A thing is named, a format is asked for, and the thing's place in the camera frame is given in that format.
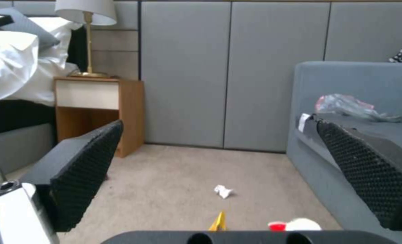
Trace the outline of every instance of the yellow object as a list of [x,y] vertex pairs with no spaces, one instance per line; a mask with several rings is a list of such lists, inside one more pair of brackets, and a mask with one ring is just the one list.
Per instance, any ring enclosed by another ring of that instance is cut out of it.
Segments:
[[223,231],[227,230],[227,225],[225,224],[225,212],[219,213],[219,216],[213,222],[213,224],[208,229],[209,231]]

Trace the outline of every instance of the white object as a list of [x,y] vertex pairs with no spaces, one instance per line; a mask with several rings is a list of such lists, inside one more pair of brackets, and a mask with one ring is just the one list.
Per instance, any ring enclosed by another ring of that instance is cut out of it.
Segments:
[[60,43],[39,53],[35,74],[8,99],[22,99],[54,106],[53,77],[67,76],[78,69],[77,65],[67,63],[66,59],[72,30],[79,29],[82,25],[60,17],[31,17],[29,19],[60,40]]
[[310,117],[310,115],[309,115],[309,114],[306,114],[306,113],[303,113],[303,114],[300,116],[300,119],[299,119],[299,126],[297,127],[297,129],[298,129],[300,132],[303,133],[303,129],[305,128],[305,122],[306,122],[306,120],[307,120],[309,117]]
[[83,12],[91,12],[92,25],[115,25],[116,12],[113,0],[56,0],[58,16],[77,23],[85,23]]
[[117,82],[56,81],[60,107],[118,109]]
[[219,194],[223,199],[227,198],[231,193],[232,189],[227,189],[225,186],[218,184],[214,188],[215,193]]
[[0,100],[21,89],[38,65],[38,37],[0,31]]
[[285,227],[286,231],[293,230],[322,230],[319,224],[311,219],[307,218],[297,218],[288,222]]

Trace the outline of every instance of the beige carpet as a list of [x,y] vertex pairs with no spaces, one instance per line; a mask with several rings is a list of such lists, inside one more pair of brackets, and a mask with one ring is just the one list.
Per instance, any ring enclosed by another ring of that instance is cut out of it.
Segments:
[[[297,217],[340,229],[282,154],[144,145],[115,158],[83,220],[61,243],[100,243],[130,230],[206,230],[222,210],[230,230],[267,230]],[[221,199],[224,184],[235,196]]]

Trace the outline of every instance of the plastic bag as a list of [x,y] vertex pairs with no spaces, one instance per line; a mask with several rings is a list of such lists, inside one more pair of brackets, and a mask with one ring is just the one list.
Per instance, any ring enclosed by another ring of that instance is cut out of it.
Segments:
[[353,96],[341,94],[329,94],[321,96],[315,104],[316,113],[337,113],[344,116],[353,116],[375,122],[402,121],[401,116],[389,116],[386,113],[379,114],[374,106],[357,100]]

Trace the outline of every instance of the nightstand drawer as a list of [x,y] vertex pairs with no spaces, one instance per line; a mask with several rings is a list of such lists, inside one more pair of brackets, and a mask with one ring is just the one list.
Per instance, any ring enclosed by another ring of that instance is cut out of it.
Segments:
[[119,109],[118,86],[117,82],[56,80],[57,106]]

